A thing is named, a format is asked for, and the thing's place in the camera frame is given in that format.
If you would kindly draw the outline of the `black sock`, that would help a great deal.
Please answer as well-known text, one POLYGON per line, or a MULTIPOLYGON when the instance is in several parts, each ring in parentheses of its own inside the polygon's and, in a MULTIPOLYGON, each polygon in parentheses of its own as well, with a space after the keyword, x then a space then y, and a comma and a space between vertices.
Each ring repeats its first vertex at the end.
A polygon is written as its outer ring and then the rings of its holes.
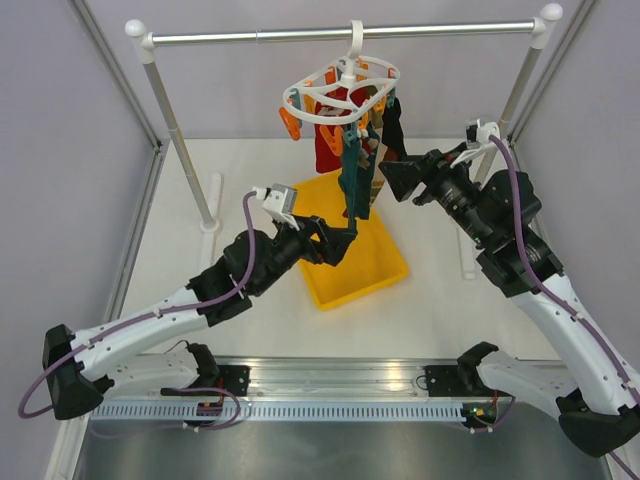
POLYGON ((386 162, 403 161, 407 157, 404 132, 400 122, 401 114, 401 103, 396 98, 393 105, 386 108, 382 117, 382 144, 386 147, 383 160, 386 162))

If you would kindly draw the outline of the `dark teal sock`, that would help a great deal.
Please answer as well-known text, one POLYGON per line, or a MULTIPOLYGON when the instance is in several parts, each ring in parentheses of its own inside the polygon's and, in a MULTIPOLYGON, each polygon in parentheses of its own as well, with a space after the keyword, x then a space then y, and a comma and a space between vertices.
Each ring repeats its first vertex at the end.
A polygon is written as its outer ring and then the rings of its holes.
POLYGON ((339 186, 344 194, 348 228, 357 230, 357 219, 367 220, 370 208, 367 201, 362 201, 357 185, 358 157, 361 149, 361 139, 352 130, 343 131, 343 153, 341 173, 338 177, 339 186))

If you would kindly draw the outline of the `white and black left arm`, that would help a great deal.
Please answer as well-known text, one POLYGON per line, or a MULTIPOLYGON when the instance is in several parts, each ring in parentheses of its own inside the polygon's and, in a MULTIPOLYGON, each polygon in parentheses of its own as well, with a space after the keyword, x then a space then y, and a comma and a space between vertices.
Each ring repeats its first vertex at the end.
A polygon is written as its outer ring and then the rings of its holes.
POLYGON ((317 216, 297 216, 293 224, 275 227, 274 236, 247 228, 213 266, 138 314, 76 332, 65 325, 51 328, 43 369, 55 418, 80 417, 109 397, 154 391, 204 396, 224 385, 213 354, 202 344, 167 354, 149 350, 246 312, 253 298, 299 261, 337 266, 357 235, 355 222, 331 227, 317 216))

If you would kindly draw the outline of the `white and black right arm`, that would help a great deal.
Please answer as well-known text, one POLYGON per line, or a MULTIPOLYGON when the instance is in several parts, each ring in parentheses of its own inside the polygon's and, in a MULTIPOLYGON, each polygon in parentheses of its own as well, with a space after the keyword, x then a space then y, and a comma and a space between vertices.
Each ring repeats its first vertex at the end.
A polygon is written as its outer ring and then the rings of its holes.
POLYGON ((554 376, 481 342, 457 360, 469 394, 506 393, 546 413, 583 453, 602 457, 639 433, 639 374, 578 299, 548 244, 530 227, 542 203, 511 159, 485 185, 471 180, 464 150, 431 150, 381 171, 398 201, 437 202, 479 251, 484 276, 524 312, 567 372, 554 376))

